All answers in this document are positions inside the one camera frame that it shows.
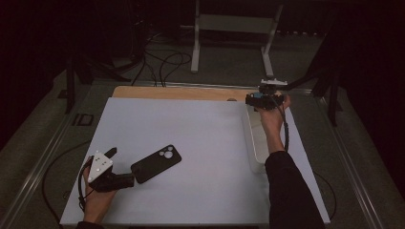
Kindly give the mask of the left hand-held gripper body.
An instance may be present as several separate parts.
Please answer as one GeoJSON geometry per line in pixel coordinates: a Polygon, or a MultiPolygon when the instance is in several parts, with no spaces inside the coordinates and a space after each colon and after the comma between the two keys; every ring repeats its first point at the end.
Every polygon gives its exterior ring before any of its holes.
{"type": "Polygon", "coordinates": [[[104,154],[97,152],[93,156],[88,176],[90,187],[100,193],[133,187],[135,181],[132,173],[115,174],[113,172],[114,162],[104,154]]]}

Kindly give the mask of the long white plastic tray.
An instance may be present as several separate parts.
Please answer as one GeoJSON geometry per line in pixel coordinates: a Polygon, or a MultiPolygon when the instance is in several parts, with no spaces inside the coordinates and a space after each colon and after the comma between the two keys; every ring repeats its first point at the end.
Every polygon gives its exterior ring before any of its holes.
{"type": "Polygon", "coordinates": [[[266,134],[260,114],[251,106],[246,106],[245,133],[250,168],[253,173],[263,174],[269,156],[266,134]]]}

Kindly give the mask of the white table mat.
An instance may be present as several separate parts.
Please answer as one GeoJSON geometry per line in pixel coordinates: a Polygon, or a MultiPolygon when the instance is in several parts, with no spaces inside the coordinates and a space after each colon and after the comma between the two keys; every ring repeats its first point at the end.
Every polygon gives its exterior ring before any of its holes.
{"type": "Polygon", "coordinates": [[[116,173],[172,144],[181,162],[119,191],[110,225],[208,226],[268,223],[266,175],[249,166],[251,129],[242,102],[110,98],[88,153],[117,148],[116,173]]]}

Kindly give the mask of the black rectangular floor frame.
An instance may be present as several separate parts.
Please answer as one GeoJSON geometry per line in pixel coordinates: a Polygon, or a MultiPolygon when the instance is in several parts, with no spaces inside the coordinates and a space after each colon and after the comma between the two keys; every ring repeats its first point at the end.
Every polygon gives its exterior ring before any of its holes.
{"type": "Polygon", "coordinates": [[[91,126],[94,121],[94,116],[92,114],[76,114],[73,126],[91,126]]]}

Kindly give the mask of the wooden table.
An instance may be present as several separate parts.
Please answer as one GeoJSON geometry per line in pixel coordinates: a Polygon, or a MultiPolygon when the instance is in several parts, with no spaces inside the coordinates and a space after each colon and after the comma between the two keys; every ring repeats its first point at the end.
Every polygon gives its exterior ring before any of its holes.
{"type": "Polygon", "coordinates": [[[113,92],[113,97],[210,101],[227,101],[228,99],[234,99],[236,101],[244,102],[245,96],[251,93],[254,93],[254,90],[189,87],[118,86],[113,92]]]}

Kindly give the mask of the person's right hand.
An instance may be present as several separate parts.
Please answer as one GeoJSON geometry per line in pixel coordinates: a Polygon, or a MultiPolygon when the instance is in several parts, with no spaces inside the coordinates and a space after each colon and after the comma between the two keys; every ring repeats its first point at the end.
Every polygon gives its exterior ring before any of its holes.
{"type": "Polygon", "coordinates": [[[278,109],[263,110],[257,108],[266,134],[267,147],[270,153],[285,150],[285,146],[281,139],[281,128],[284,122],[283,113],[289,105],[290,97],[286,95],[284,103],[278,109]]]}

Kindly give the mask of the silver metal floor rail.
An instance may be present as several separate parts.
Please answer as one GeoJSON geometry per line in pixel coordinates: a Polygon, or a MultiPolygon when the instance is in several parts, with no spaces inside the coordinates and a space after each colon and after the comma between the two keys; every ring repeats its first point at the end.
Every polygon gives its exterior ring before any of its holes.
{"type": "MultiPolygon", "coordinates": [[[[107,85],[114,87],[117,86],[162,87],[160,83],[156,83],[155,81],[136,81],[134,84],[132,84],[131,82],[95,80],[92,85],[107,85]]],[[[194,84],[194,83],[178,83],[178,82],[166,82],[164,85],[167,88],[232,89],[232,90],[247,90],[253,92],[258,90],[258,86],[250,87],[250,86],[194,84]]],[[[294,88],[288,92],[294,95],[311,95],[312,89],[294,88]]]]}
{"type": "Polygon", "coordinates": [[[67,102],[58,96],[62,88],[53,88],[0,151],[0,229],[11,229],[23,213],[90,89],[77,86],[67,112],[67,102]]]}
{"type": "Polygon", "coordinates": [[[316,98],[315,102],[320,110],[321,115],[327,122],[328,129],[332,135],[334,144],[337,147],[337,153],[341,164],[345,170],[349,183],[351,184],[357,202],[363,212],[369,229],[385,229],[380,216],[375,211],[370,195],[358,174],[343,138],[336,127],[334,127],[328,117],[328,104],[324,97],[316,98]]]}

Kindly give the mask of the person's left hand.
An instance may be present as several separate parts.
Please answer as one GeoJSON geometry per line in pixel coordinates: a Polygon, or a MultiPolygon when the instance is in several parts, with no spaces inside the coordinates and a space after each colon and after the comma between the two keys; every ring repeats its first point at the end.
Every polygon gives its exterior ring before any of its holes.
{"type": "Polygon", "coordinates": [[[113,202],[117,191],[100,193],[92,189],[88,183],[88,176],[90,168],[86,167],[83,172],[83,178],[85,182],[85,207],[83,220],[90,223],[100,224],[110,206],[113,202]]]}

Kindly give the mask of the white metal stand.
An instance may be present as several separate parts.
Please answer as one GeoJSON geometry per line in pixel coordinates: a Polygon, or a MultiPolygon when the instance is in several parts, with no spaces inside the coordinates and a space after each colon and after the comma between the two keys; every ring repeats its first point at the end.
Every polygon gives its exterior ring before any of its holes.
{"type": "Polygon", "coordinates": [[[231,32],[249,32],[267,35],[267,42],[261,48],[261,56],[266,72],[266,76],[274,76],[269,51],[276,34],[276,29],[284,6],[278,5],[272,18],[265,17],[247,17],[221,14],[206,14],[200,11],[201,0],[195,1],[194,17],[194,48],[191,58],[191,72],[199,71],[200,63],[200,31],[231,31],[231,32]]]}

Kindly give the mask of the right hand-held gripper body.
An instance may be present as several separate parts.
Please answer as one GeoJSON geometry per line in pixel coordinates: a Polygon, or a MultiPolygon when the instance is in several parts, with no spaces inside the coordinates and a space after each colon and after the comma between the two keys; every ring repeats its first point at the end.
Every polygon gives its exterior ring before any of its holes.
{"type": "Polygon", "coordinates": [[[264,110],[278,108],[285,101],[281,91],[287,84],[286,81],[279,81],[277,79],[262,79],[257,91],[263,94],[262,98],[249,98],[249,94],[247,94],[245,104],[264,110]]]}

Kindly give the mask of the black phone case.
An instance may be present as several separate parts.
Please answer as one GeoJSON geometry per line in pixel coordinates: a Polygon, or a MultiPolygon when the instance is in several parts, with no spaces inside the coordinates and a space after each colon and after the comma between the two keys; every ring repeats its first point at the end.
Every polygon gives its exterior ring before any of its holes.
{"type": "Polygon", "coordinates": [[[181,162],[181,155],[174,145],[167,145],[150,156],[131,166],[131,171],[139,170],[138,180],[142,184],[181,162]]]}

